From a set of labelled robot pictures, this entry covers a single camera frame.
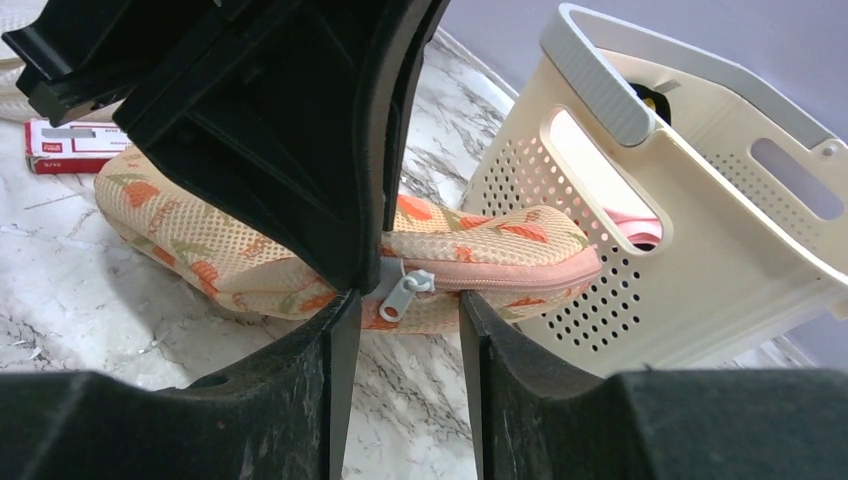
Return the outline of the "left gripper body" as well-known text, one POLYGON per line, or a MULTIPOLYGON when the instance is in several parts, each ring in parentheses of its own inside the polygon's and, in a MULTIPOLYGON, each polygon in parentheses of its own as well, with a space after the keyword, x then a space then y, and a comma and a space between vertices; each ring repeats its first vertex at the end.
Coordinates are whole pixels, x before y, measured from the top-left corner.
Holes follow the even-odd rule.
POLYGON ((23 61, 17 89, 52 125, 125 99, 212 1, 50 1, 3 42, 23 61))

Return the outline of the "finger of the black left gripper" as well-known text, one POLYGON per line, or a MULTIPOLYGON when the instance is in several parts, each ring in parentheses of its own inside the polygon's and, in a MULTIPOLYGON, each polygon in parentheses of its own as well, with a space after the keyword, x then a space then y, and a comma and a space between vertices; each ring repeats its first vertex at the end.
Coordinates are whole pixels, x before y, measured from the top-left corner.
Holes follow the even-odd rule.
POLYGON ((383 230, 391 231, 397 211, 400 175, 407 143, 414 94, 423 66, 424 49, 432 39, 449 1, 406 1, 412 8, 406 14, 401 33, 409 37, 403 42, 401 63, 396 75, 385 141, 383 174, 383 230))
POLYGON ((117 110, 168 179, 373 290, 406 1, 218 1, 117 110))

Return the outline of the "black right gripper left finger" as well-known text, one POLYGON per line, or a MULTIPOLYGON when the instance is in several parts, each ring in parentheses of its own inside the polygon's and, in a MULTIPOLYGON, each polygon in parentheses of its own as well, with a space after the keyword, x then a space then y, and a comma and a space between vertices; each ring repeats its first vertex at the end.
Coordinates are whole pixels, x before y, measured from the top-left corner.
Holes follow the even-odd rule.
POLYGON ((361 298, 183 389, 90 371, 1 378, 5 479, 338 479, 361 298))

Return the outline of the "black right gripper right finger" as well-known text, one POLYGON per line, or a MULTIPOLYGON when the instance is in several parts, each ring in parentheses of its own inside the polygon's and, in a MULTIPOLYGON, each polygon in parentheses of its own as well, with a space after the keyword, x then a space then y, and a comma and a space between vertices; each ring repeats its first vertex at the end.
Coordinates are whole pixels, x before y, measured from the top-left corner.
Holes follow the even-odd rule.
POLYGON ((477 293, 460 335, 482 479, 843 479, 836 370, 640 370, 596 377, 477 293))

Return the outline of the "floral mesh laundry bag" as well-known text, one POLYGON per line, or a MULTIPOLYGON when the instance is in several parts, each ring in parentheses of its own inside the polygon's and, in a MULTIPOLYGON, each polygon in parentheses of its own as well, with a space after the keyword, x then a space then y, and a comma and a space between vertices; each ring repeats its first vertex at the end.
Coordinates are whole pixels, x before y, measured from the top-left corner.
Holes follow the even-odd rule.
MULTIPOLYGON (((167 179, 137 148, 104 164, 95 200, 135 249, 233 311, 300 321, 335 296, 283 245, 167 179)), ((362 326, 390 334, 458 328, 460 295, 479 293, 515 323, 576 299, 601 271, 586 234, 545 205, 487 217, 399 195, 362 326)))

